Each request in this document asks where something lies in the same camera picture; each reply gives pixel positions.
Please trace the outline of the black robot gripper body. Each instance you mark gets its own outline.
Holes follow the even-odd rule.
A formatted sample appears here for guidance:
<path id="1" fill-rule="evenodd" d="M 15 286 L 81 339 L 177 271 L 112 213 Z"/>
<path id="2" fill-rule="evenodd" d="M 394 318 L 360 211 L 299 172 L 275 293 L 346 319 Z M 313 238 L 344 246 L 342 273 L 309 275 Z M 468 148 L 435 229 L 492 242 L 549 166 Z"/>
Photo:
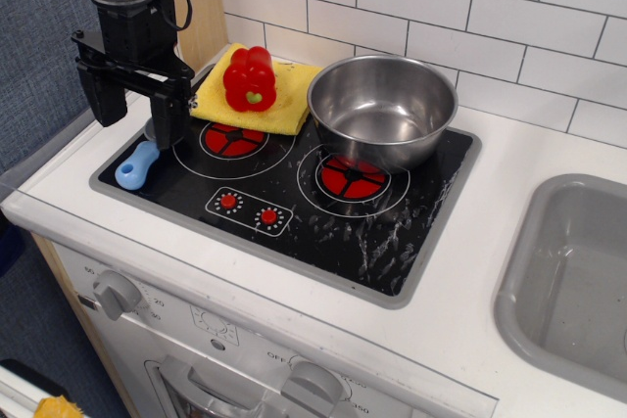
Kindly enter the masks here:
<path id="1" fill-rule="evenodd" d="M 192 97 L 194 71 L 174 52 L 178 34 L 191 23 L 177 23 L 174 0 L 91 0 L 100 29 L 77 30 L 78 64 L 104 70 L 125 92 Z"/>

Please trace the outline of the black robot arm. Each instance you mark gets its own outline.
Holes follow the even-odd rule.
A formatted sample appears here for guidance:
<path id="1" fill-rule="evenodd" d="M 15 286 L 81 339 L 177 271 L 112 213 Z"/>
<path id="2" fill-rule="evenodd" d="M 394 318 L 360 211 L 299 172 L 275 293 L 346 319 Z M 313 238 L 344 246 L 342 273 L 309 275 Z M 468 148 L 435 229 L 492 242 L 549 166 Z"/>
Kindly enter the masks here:
<path id="1" fill-rule="evenodd" d="M 76 67 L 96 120 L 110 126 L 125 117 L 128 91 L 150 101 L 153 139 L 161 150 L 180 141 L 190 119 L 194 70 L 175 53 L 174 0 L 91 0 L 97 31 L 77 30 Z"/>

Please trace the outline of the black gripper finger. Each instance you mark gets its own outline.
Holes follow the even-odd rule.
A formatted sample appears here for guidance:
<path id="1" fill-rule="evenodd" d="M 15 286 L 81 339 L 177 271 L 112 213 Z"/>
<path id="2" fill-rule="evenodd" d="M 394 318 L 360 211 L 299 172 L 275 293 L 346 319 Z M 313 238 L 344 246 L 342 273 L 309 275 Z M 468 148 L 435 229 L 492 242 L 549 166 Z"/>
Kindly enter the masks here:
<path id="1" fill-rule="evenodd" d="M 185 101 L 157 94 L 150 98 L 155 142 L 159 150 L 167 150 L 185 135 L 189 124 L 189 107 Z"/>
<path id="2" fill-rule="evenodd" d="M 104 70 L 77 65 L 79 80 L 92 113 L 103 126 L 111 126 L 127 113 L 124 88 L 112 80 Z"/>

